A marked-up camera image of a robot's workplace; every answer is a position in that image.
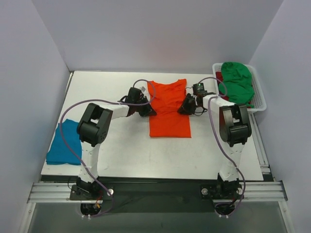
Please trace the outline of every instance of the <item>black bracket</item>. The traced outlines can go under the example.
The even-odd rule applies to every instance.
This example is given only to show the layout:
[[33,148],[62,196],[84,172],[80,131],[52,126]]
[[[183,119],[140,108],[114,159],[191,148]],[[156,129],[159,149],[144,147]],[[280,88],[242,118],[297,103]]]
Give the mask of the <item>black bracket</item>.
[[246,105],[232,105],[219,108],[219,133],[230,147],[234,144],[247,142],[252,135]]
[[183,115],[191,115],[195,112],[195,98],[191,94],[187,94],[182,105],[179,107],[177,112]]
[[206,96],[208,92],[204,88],[203,83],[196,83],[192,86],[192,91],[195,96]]
[[[141,90],[135,87],[131,87],[127,96],[123,98],[125,98],[124,103],[142,104],[148,102],[147,97],[142,94]],[[135,112],[138,112],[141,117],[156,116],[156,112],[150,104],[143,106],[130,106],[127,116],[130,116]]]
[[235,181],[223,181],[218,174],[217,182],[215,184],[203,184],[201,188],[201,198],[204,200],[232,200],[239,199],[239,189],[242,189],[239,179]]
[[[91,192],[86,192],[85,190],[81,189],[81,184],[77,181],[77,185],[73,185],[71,187],[70,192],[70,200],[100,200],[100,201],[108,201],[112,200],[112,197],[109,196],[105,190],[103,190],[97,183],[88,183],[89,185],[93,186]],[[102,204],[98,203],[81,203],[80,211],[83,215],[96,215],[102,209]]]
[[77,133],[82,142],[88,142],[92,147],[102,143],[108,134],[112,111],[90,103],[78,124]]

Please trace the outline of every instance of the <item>light purple wall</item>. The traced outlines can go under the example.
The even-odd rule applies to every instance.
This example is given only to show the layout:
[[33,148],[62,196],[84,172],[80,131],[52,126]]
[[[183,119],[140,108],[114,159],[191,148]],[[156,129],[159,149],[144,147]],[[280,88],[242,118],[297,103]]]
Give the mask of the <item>light purple wall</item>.
[[282,0],[33,0],[70,70],[248,63]]
[[0,232],[16,233],[69,72],[31,0],[0,1]]
[[311,1],[285,0],[257,48],[267,110],[256,116],[296,232],[311,231]]

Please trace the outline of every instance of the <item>white table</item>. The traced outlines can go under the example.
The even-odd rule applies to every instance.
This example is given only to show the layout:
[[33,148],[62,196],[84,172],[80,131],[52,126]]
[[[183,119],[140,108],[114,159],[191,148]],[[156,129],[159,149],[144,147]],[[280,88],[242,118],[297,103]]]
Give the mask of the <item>white table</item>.
[[[72,77],[61,114],[76,102],[86,99],[119,100],[137,79],[173,83],[187,79],[187,86],[197,83],[204,74],[164,74],[76,71]],[[204,82],[215,91],[213,80]],[[146,83],[140,82],[137,87]],[[86,106],[82,104],[67,114],[79,122]],[[211,130],[208,114],[190,116],[192,138],[150,138],[149,119],[138,113],[111,122],[108,136],[100,148],[98,172],[106,177],[216,179],[223,155]],[[242,152],[240,169],[248,181],[262,181],[262,173],[253,137]],[[47,165],[41,175],[77,176],[80,166]]]

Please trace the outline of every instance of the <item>laundry basket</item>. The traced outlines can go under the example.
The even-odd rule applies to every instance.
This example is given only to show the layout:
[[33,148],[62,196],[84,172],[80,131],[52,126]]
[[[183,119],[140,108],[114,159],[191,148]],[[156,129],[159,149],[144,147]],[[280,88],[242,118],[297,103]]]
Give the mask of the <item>laundry basket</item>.
[[[216,77],[216,72],[222,71],[222,65],[223,63],[215,63],[213,65],[214,77]],[[251,113],[255,113],[258,111],[264,111],[266,110],[267,105],[266,105],[266,100],[264,99],[264,96],[263,96],[260,83],[258,81],[258,75],[256,73],[256,70],[250,65],[245,65],[245,66],[248,68],[249,72],[251,72],[252,74],[252,86],[255,92],[254,97],[251,101],[251,104],[254,106],[254,108],[248,108],[247,110],[248,112],[251,112]],[[215,80],[215,86],[216,86],[216,93],[219,94],[218,84],[216,80]]]

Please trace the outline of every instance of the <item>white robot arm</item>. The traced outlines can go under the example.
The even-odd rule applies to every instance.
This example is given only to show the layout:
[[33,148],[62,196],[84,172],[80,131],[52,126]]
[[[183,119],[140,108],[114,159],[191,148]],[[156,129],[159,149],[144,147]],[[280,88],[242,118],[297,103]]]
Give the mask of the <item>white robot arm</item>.
[[77,180],[77,188],[84,195],[96,196],[100,187],[94,181],[98,178],[97,163],[101,143],[106,139],[111,120],[119,117],[128,117],[134,112],[139,112],[141,117],[154,116],[148,99],[140,89],[131,87],[127,96],[121,100],[123,103],[117,105],[106,105],[104,108],[90,103],[77,127],[77,133],[82,144],[81,169]]
[[[127,117],[130,107],[127,105],[108,105],[102,109],[104,109],[108,113],[111,111],[112,112],[111,120],[113,120],[119,117]],[[107,133],[108,133],[108,130],[103,131],[103,134],[100,135],[99,139],[106,138]],[[83,142],[81,141],[81,145],[82,145],[82,160],[86,164],[86,167],[88,168],[90,173],[95,178],[97,178],[98,177],[98,171],[97,171],[98,154],[99,154],[99,148],[101,146],[101,143],[98,143],[93,147],[92,144],[86,141],[83,141]],[[94,182],[94,179],[90,177],[90,175],[86,172],[86,168],[84,167],[84,165],[81,165],[79,178],[86,183]]]
[[[210,99],[212,100],[209,111],[214,115],[214,125],[216,133],[219,133],[222,139],[220,141],[222,148],[239,167],[242,150],[252,133],[247,108],[245,105],[236,105],[214,94],[203,97],[203,108],[208,109]],[[235,165],[225,156],[219,175],[223,181],[231,182],[239,179]]]

